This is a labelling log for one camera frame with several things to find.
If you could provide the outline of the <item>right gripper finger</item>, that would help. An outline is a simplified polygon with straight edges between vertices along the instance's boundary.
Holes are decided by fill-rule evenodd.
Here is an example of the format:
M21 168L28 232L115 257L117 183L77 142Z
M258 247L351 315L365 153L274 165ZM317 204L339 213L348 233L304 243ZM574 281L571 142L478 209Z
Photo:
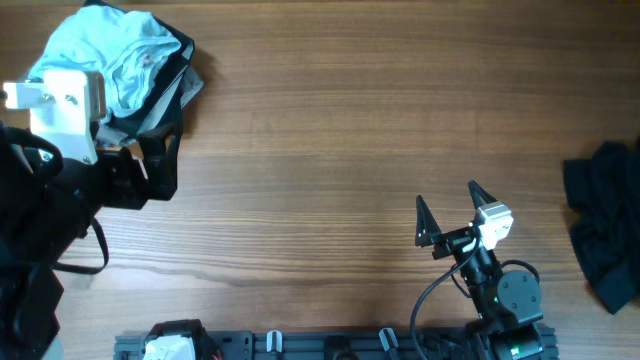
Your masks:
M427 247L442 242L442 231L421 195L416 197L415 245Z
M475 209L497 202L497 199L484 190L475 180L468 182L468 188Z

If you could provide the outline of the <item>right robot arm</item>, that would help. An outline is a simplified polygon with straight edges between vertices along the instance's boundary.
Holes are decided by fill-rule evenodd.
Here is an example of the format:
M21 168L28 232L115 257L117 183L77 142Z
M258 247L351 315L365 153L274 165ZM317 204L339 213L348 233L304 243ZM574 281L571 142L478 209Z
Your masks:
M476 181L469 181L468 189L474 218L449 232L441 230L421 195L415 200L415 245L431 247L436 260L449 256L455 260L414 305L409 328L415 352L420 359L428 359L417 328L422 305L441 283L459 273L466 285L462 292L472 300L478 314L478 319L467 325L469 349L481 359L541 357L545 347L536 325L543 318L539 272L521 260L498 261L494 250L512 228L512 211Z

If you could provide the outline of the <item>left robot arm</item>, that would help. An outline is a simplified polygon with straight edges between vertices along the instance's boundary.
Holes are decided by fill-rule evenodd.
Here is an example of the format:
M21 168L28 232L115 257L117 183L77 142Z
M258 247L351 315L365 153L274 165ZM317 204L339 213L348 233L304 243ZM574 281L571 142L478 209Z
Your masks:
M180 126L142 135L143 159L127 148L101 150L94 164L61 154L25 129L1 130L1 356L40 359L60 329L55 316L63 294L59 271L94 275L99 268L64 264L78 238L94 231L109 254L96 220L103 207L139 210L177 190Z

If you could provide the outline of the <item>light blue t-shirt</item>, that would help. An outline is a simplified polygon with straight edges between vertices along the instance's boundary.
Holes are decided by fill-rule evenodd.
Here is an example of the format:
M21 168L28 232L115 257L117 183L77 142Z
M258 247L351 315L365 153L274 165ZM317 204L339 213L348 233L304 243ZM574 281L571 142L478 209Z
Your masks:
M180 48L149 12L90 5L57 27L27 77L42 79L60 69L98 72L108 112L127 117L142 108L159 71Z

